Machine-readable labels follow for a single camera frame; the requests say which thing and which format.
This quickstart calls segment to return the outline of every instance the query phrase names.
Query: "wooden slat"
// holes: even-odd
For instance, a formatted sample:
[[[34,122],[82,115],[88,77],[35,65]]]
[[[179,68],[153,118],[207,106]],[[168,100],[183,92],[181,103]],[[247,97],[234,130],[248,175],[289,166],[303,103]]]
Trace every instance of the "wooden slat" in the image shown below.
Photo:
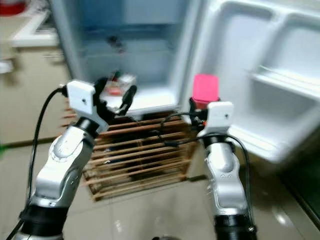
[[[98,147],[102,144],[106,144],[107,142],[110,142],[110,139],[108,141],[107,138],[96,138],[94,141],[95,141],[95,147]]]
[[[165,160],[161,160],[161,161],[154,161],[154,162],[150,162],[150,163],[144,163],[144,164],[139,164],[136,166],[129,166],[129,167],[123,167],[121,169],[117,169],[117,170],[111,170],[111,171],[105,171],[105,172],[100,172],[97,173],[95,176],[91,176],[89,178],[100,178],[100,177],[106,177],[108,175],[114,175],[117,173],[122,173],[122,172],[127,172],[129,170],[133,170],[133,169],[143,169],[145,167],[150,167],[150,166],[154,166],[154,165],[159,165],[159,164],[165,164],[165,163],[176,163],[176,162],[181,162],[182,161],[182,157],[174,157],[174,158],[170,158],[170,159],[165,159]]]
[[[132,152],[132,153],[127,153],[127,154],[122,154],[119,156],[109,156],[109,157],[104,157],[104,158],[98,158],[98,159],[91,159],[89,160],[89,163],[91,164],[98,164],[98,163],[104,163],[105,161],[112,161],[112,160],[119,160],[119,159],[125,159],[129,157],[135,157],[135,156],[140,156],[144,154],[154,154],[154,153],[159,153],[163,151],[169,151],[169,150],[175,150],[175,148],[171,146],[166,146],[166,147],[161,147],[161,148],[156,148],[156,149],[150,149],[150,150],[144,150],[140,152]]]
[[[183,125],[185,122],[183,120],[176,120],[176,121],[170,121],[165,124],[166,127],[173,127],[178,125]],[[102,132],[100,136],[112,136],[117,134],[128,134],[138,131],[147,131],[147,130],[154,130],[160,128],[160,123],[158,124],[151,124],[151,125],[145,125],[145,126],[136,126],[136,127],[130,127],[130,128],[124,128],[124,129],[117,129],[117,130],[110,130],[106,132]]]
[[[163,139],[168,139],[172,137],[180,137],[180,136],[185,136],[186,134],[182,131],[179,132],[174,132],[174,133],[169,133],[169,134],[163,134],[161,135],[161,138]],[[108,143],[108,144],[102,144],[102,145],[96,145],[94,146],[93,150],[103,150],[107,148],[114,148],[118,146],[123,146],[123,145],[128,145],[128,144],[136,144],[137,142],[145,142],[149,140],[157,140],[159,139],[158,136],[150,136],[150,137],[145,137],[145,138],[138,138],[130,141],[122,141],[122,142],[116,142],[116,143]]]
[[[124,165],[124,164],[130,164],[130,163],[135,163],[135,162],[143,162],[145,160],[156,159],[156,158],[166,158],[168,156],[180,154],[181,152],[182,152],[182,150],[170,151],[170,152],[165,152],[165,153],[161,153],[161,154],[155,154],[155,155],[151,155],[151,156],[138,157],[138,158],[135,158],[135,159],[125,160],[125,161],[120,161],[120,162],[106,163],[104,165],[98,165],[98,166],[94,166],[92,168],[86,168],[84,171],[110,169],[112,167],[117,167],[119,165]]]
[[[76,118],[68,121],[67,123],[61,124],[60,127],[61,127],[61,128],[68,127],[68,126],[70,125],[70,123],[75,122],[75,121],[76,121]]]
[[[91,155],[92,159],[97,159],[109,155],[117,155],[117,154],[125,154],[129,152],[137,152],[145,149],[154,149],[158,147],[164,147],[165,144],[163,142],[160,143],[154,143],[154,144],[148,144],[148,145],[142,145],[142,146],[135,146],[135,147],[130,147],[130,148],[125,148],[125,149],[120,149],[120,150],[114,150],[114,151],[106,151],[106,152],[95,152]]]
[[[149,182],[149,181],[153,181],[153,180],[158,180],[158,179],[162,179],[162,178],[170,178],[173,176],[181,176],[180,173],[165,173],[163,175],[157,175],[157,176],[152,176],[152,177],[148,177],[145,179],[140,179],[140,180],[136,180],[136,181],[129,181],[129,182],[121,182],[121,183],[115,183],[113,185],[107,185],[107,186],[102,186],[100,189],[100,193],[105,193],[109,190],[112,189],[119,189],[119,188],[123,188],[123,187],[129,187],[129,186],[134,186],[137,184],[141,184],[143,182]]]
[[[84,180],[87,180],[88,178],[88,173],[87,172],[83,172],[82,173],[82,176],[83,176],[83,179]],[[96,188],[95,188],[95,185],[88,185],[88,187],[89,187],[89,189],[90,189],[90,191],[91,191],[91,193],[92,194],[96,194],[98,191],[96,190]]]
[[[106,192],[99,192],[99,193],[94,194],[92,196],[92,198],[93,199],[98,199],[98,198],[101,198],[101,197],[104,197],[104,196],[118,194],[118,193],[122,193],[122,192],[125,192],[125,191],[128,191],[128,190],[138,189],[138,188],[145,188],[147,186],[152,186],[152,185],[163,183],[163,182],[169,182],[169,181],[172,181],[172,180],[175,180],[175,179],[181,179],[181,178],[185,178],[185,177],[186,177],[186,175],[179,174],[177,176],[164,177],[163,179],[150,181],[150,182],[147,182],[147,183],[142,183],[142,184],[138,184],[137,183],[136,185],[129,186],[129,187],[122,187],[122,188],[116,189],[116,190],[111,190],[111,191],[106,191]]]
[[[62,118],[63,119],[73,119],[73,118],[76,118],[76,117],[77,117],[77,114],[71,113],[71,114],[64,115]]]
[[[156,123],[161,123],[165,118],[155,118],[155,119],[150,119],[150,120],[142,120],[142,121],[132,121],[132,122],[125,122],[125,123],[120,123],[120,124],[113,124],[110,125],[110,128],[124,128],[124,127],[130,127],[130,126],[136,126],[136,125],[146,125],[146,124],[156,124]],[[172,117],[170,121],[174,120],[180,120],[179,117]]]
[[[115,180],[115,179],[121,179],[123,177],[128,177],[131,175],[136,175],[136,174],[142,174],[142,173],[147,173],[147,172],[157,172],[157,171],[161,171],[164,169],[172,169],[172,168],[176,168],[178,166],[182,166],[185,164],[190,163],[190,160],[183,160],[180,162],[176,162],[176,163],[170,163],[167,164],[165,166],[156,166],[156,167],[152,167],[149,169],[143,169],[143,170],[138,170],[138,171],[133,171],[133,172],[128,172],[128,173],[124,173],[124,174],[118,174],[118,175],[114,175],[114,176],[108,176],[108,177],[103,177],[100,179],[92,179],[92,180],[88,180],[86,182],[84,182],[84,185],[91,185],[91,184],[98,184],[98,183],[102,183],[105,181],[111,181],[111,180]]]

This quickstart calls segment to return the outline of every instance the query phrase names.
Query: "red object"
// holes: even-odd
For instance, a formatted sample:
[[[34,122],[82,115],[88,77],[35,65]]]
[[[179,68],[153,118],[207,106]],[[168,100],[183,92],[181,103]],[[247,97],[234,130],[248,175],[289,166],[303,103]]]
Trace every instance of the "red object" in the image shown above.
[[[121,96],[123,94],[122,90],[118,86],[109,86],[107,87],[107,92],[113,96]]]
[[[209,74],[197,74],[193,81],[192,99],[198,109],[205,109],[210,102],[218,101],[218,77]]]
[[[26,8],[25,2],[18,2],[14,4],[5,4],[0,2],[0,16],[12,16],[22,13]]]

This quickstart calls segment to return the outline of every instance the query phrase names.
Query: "pink object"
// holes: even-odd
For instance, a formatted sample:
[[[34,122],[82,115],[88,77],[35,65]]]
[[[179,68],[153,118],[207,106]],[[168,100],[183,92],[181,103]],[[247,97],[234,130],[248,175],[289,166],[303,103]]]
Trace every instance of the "pink object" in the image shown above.
[[[218,77],[209,74],[197,74],[193,81],[192,99],[198,109],[204,109],[208,103],[218,101]]]

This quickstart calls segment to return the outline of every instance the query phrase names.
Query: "black cable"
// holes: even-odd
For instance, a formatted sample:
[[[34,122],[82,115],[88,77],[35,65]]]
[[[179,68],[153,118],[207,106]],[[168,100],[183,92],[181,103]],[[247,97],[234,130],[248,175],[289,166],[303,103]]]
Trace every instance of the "black cable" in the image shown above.
[[[22,219],[19,220],[17,225],[14,227],[14,229],[10,232],[9,236],[6,238],[6,240],[11,240],[19,231],[24,221]]]
[[[25,198],[25,205],[28,204],[31,193],[32,193],[32,180],[33,180],[33,174],[34,174],[34,165],[35,165],[35,158],[36,158],[36,153],[37,153],[37,146],[38,146],[38,137],[39,137],[39,132],[40,132],[40,126],[42,119],[44,118],[44,114],[46,111],[46,108],[51,101],[51,99],[56,95],[56,93],[61,93],[62,88],[59,87],[55,90],[53,90],[49,96],[46,98],[40,115],[38,117],[38,121],[36,123],[35,131],[34,131],[34,137],[33,137],[33,142],[32,142],[32,151],[31,151],[31,156],[30,156],[30,161],[29,161],[29,172],[28,172],[28,182],[27,182],[27,187],[26,187],[26,198]]]
[[[172,113],[169,116],[167,116],[165,119],[163,119],[160,123],[160,132],[163,131],[164,127],[165,127],[165,122],[167,122],[169,119],[176,117],[176,116],[196,116],[197,114],[195,112],[176,112],[176,113]]]
[[[51,99],[54,97],[54,95],[56,93],[61,93],[63,90],[64,90],[63,87],[59,87],[49,94],[49,96],[46,98],[46,100],[42,106],[40,115],[38,117],[38,121],[36,123],[33,142],[32,142],[32,151],[31,151],[31,156],[30,156],[30,161],[29,161],[28,180],[27,180],[26,196],[25,196],[25,208],[29,204],[29,201],[31,198],[31,193],[32,193],[32,180],[33,180],[33,174],[34,174],[34,165],[35,165],[35,158],[36,158],[38,137],[39,137],[41,122],[42,122],[42,119],[44,118],[46,108],[47,108],[49,102],[51,101]],[[6,238],[6,240],[11,240],[17,234],[17,232],[19,231],[19,229],[21,228],[23,223],[24,223],[24,221],[22,219],[20,219],[19,222],[17,223],[17,225],[14,227],[14,229],[9,234],[9,236]]]
[[[233,140],[235,140],[241,147],[242,153],[244,156],[244,161],[245,161],[245,195],[246,195],[246,201],[248,205],[248,218],[249,218],[249,223],[251,224],[251,227],[255,228],[255,221],[254,221],[254,216],[253,216],[253,209],[252,209],[252,199],[251,199],[251,170],[250,170],[250,160],[249,160],[249,154],[244,146],[244,144],[235,136],[232,136],[227,133],[207,133],[203,136],[197,136],[195,138],[187,139],[187,140],[181,140],[181,141],[165,141],[164,144],[166,146],[170,147],[178,147],[179,145],[182,144],[187,144],[191,142],[196,142],[198,140],[204,139],[204,138],[210,138],[210,137],[228,137]]]
[[[129,119],[131,119],[131,121],[135,122],[136,124],[138,124],[139,126],[142,126],[141,123],[137,120],[135,120],[135,118],[133,116],[128,116]]]

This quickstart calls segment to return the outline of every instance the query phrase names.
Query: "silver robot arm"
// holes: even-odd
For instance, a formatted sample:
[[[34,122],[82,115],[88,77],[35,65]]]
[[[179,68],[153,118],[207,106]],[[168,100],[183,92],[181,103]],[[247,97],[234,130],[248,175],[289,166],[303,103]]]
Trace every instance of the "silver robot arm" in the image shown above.
[[[79,120],[51,144],[48,160],[36,178],[35,192],[20,214],[22,229],[16,240],[63,240],[63,226],[75,197],[82,170],[89,161],[95,138],[108,129],[116,115],[128,111],[137,91],[132,86],[116,111],[100,100],[106,79],[96,84],[78,80],[67,84],[70,107]]]
[[[248,204],[239,178],[240,163],[227,132],[233,122],[231,102],[211,102],[207,106],[206,125],[199,132],[206,149],[214,227],[218,240],[256,240],[256,228],[248,218]],[[205,137],[209,133],[221,136]]]

